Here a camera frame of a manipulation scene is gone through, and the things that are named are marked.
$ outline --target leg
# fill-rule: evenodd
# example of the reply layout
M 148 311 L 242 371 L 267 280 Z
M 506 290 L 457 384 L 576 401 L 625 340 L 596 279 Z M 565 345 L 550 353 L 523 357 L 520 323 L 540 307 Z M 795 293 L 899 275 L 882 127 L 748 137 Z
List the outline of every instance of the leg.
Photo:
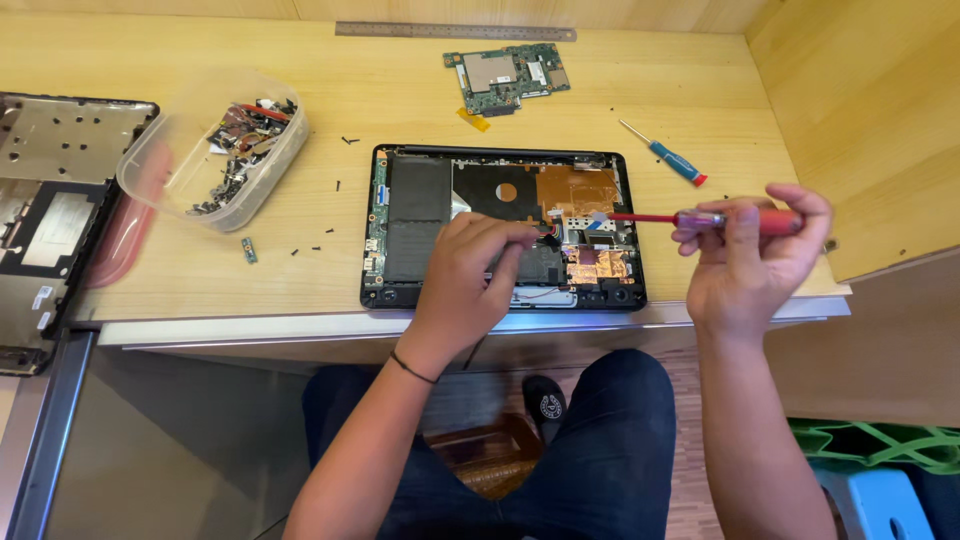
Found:
M 580 376 L 556 438 L 500 502 L 504 519 L 537 538 L 662 538 L 676 434 L 666 371 L 614 351 Z
M 311 468 L 320 461 L 374 377 L 374 372 L 354 365 L 329 366 L 321 368 L 307 384 L 302 402 Z M 377 537 L 447 538 L 455 534 L 470 538 L 496 520 L 495 505 L 463 485 L 417 435 Z

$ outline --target ruler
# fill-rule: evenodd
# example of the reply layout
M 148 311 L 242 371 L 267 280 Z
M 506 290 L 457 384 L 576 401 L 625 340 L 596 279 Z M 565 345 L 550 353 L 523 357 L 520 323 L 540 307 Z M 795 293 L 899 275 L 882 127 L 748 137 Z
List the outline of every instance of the ruler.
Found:
M 337 36 L 454 37 L 458 39 L 510 39 L 517 41 L 576 41 L 572 28 L 546 26 L 493 26 L 473 24 L 420 24 L 413 22 L 337 21 Z

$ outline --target blue stool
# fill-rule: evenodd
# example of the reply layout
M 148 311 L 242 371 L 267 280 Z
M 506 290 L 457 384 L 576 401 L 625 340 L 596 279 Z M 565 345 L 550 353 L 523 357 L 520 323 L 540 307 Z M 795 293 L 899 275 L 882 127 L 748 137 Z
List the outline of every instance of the blue stool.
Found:
M 903 471 L 811 461 L 851 540 L 934 540 L 924 509 Z

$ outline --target hand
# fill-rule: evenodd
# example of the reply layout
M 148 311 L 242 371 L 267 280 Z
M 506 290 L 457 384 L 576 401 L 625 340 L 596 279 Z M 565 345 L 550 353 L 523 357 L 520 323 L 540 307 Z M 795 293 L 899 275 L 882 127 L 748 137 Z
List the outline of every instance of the hand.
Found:
M 833 211 L 827 199 L 796 184 L 769 184 L 767 194 L 805 217 L 794 236 L 760 236 L 757 207 L 775 208 L 765 197 L 703 203 L 697 209 L 723 211 L 725 231 L 674 231 L 680 255 L 700 250 L 700 262 L 686 293 L 686 310 L 698 332 L 761 344 L 770 319 L 806 279 L 830 232 Z
M 487 334 L 510 308 L 520 253 L 540 233 L 517 222 L 461 212 L 437 234 L 426 279 L 397 355 L 436 378 L 446 364 Z M 503 250 L 488 284 L 484 273 Z

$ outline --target slipper logo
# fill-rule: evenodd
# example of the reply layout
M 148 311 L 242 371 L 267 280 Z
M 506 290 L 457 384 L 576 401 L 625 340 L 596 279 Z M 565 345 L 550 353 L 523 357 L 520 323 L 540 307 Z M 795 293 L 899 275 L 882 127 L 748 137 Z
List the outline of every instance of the slipper logo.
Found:
M 543 413 L 543 416 L 554 420 L 560 418 L 560 413 L 564 411 L 560 401 L 553 397 L 553 394 L 548 396 L 543 396 L 543 399 L 540 400 L 540 412 Z

